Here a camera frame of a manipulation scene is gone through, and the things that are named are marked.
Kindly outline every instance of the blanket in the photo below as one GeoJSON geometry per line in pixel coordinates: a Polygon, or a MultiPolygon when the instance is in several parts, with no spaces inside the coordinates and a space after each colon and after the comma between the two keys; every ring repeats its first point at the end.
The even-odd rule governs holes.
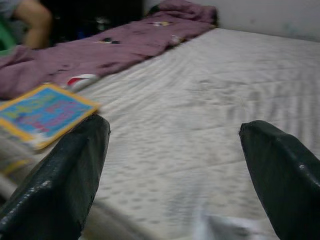
{"type": "Polygon", "coordinates": [[[0,98],[15,98],[54,83],[77,91],[212,28],[213,6],[166,0],[154,14],[95,36],[33,50],[17,46],[0,59],[0,98]]]}

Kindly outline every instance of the book cover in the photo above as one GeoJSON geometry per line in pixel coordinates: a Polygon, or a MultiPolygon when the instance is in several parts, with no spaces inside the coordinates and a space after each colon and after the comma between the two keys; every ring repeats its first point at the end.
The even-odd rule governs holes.
{"type": "Polygon", "coordinates": [[[53,84],[44,84],[0,105],[0,127],[40,150],[61,137],[99,105],[53,84]]]}

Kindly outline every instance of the white wall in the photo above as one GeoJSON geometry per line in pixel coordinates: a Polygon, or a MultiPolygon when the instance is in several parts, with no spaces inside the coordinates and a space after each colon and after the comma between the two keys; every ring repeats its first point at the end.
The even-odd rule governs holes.
{"type": "MultiPolygon", "coordinates": [[[[145,9],[162,0],[144,0],[145,9]]],[[[220,27],[320,41],[320,0],[189,0],[216,6],[220,27]]]]}

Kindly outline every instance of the bed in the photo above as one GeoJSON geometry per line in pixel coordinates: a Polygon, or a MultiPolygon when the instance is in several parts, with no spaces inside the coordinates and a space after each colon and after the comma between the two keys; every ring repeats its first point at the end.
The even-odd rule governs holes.
{"type": "Polygon", "coordinates": [[[154,239],[211,214],[276,240],[238,132],[265,120],[320,157],[319,65],[320,43],[217,28],[81,90],[112,130],[95,202],[154,239]]]}

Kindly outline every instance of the black leather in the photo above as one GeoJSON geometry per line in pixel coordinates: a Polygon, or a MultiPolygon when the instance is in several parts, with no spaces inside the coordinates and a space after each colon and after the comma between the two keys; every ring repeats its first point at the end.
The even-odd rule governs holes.
{"type": "Polygon", "coordinates": [[[265,121],[240,138],[257,195],[281,240],[320,239],[320,162],[296,137],[265,121]]]}
{"type": "Polygon", "coordinates": [[[98,189],[109,123],[98,115],[67,133],[0,210],[1,240],[77,240],[98,189]]]}

